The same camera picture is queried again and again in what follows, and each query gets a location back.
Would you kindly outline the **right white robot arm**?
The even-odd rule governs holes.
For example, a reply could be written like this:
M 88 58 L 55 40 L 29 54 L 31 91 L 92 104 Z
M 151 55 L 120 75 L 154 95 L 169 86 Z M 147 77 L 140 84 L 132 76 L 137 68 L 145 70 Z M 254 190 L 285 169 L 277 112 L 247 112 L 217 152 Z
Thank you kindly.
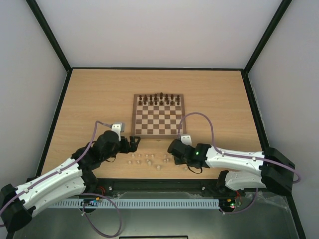
M 292 192 L 295 165 L 275 148 L 242 152 L 203 143 L 193 147 L 184 140 L 175 139 L 167 151 L 176 165 L 185 164 L 200 170 L 223 168 L 217 183 L 223 195 L 250 188 L 263 188 L 283 196 Z

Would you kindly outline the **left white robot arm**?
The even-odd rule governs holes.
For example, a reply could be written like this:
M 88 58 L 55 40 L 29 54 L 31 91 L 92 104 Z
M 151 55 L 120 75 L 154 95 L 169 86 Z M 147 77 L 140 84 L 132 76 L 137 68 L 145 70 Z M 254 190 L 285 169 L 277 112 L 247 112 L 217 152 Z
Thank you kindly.
M 0 190 L 2 227 L 16 232 L 47 207 L 80 194 L 94 193 L 98 179 L 93 170 L 117 154 L 136 152 L 141 138 L 125 138 L 107 130 L 78 149 L 58 167 L 19 186 L 7 184 Z

